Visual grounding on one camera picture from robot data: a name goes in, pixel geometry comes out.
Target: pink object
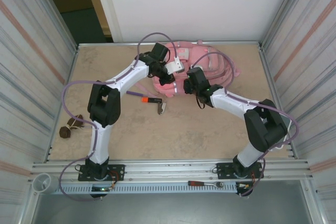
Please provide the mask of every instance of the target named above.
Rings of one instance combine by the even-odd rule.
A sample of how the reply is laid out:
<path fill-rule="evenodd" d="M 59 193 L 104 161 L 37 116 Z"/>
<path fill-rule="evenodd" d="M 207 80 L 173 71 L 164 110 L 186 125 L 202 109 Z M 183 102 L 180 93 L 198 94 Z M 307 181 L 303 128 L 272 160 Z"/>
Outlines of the pink object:
<path fill-rule="evenodd" d="M 153 78 L 155 90 L 161 94 L 165 94 L 167 97 L 172 97 L 176 94 L 185 94 L 183 90 L 183 81 L 187 79 L 186 73 L 189 70 L 189 67 L 206 53 L 218 52 L 218 50 L 213 47 L 202 45 L 201 40 L 199 40 L 197 44 L 192 44 L 187 41 L 177 41 L 174 42 L 174 44 L 177 47 L 177 55 L 184 66 L 184 72 L 174 73 L 175 81 L 164 86 L 160 85 L 157 77 Z M 165 46 L 168 47 L 171 53 L 168 62 L 174 61 L 175 52 L 172 43 L 167 43 Z M 210 85 L 219 84 L 225 87 L 231 81 L 232 70 L 230 64 L 227 60 L 224 60 L 221 55 L 209 55 L 200 60 L 196 66 L 202 67 Z M 240 74 L 240 71 L 236 67 L 234 71 L 235 77 Z"/>

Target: metal wall panel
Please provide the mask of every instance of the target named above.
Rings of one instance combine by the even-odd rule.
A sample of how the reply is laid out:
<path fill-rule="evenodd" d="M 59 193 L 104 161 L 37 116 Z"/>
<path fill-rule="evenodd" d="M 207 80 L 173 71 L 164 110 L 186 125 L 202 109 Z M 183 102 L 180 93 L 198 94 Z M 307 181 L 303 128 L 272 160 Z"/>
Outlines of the metal wall panel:
<path fill-rule="evenodd" d="M 291 0 L 263 45 L 281 104 L 300 124 L 296 153 L 336 221 L 336 0 Z"/>
<path fill-rule="evenodd" d="M 76 45 L 49 0 L 0 0 L 0 222 L 13 223 L 43 162 Z"/>

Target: white wall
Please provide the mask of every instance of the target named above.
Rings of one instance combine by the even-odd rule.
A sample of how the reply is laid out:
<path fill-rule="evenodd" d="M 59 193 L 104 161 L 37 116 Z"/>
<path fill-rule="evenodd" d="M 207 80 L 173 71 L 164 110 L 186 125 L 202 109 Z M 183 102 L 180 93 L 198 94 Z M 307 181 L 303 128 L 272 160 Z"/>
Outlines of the white wall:
<path fill-rule="evenodd" d="M 283 0 L 101 1 L 114 41 L 127 42 L 154 31 L 174 40 L 260 40 Z"/>

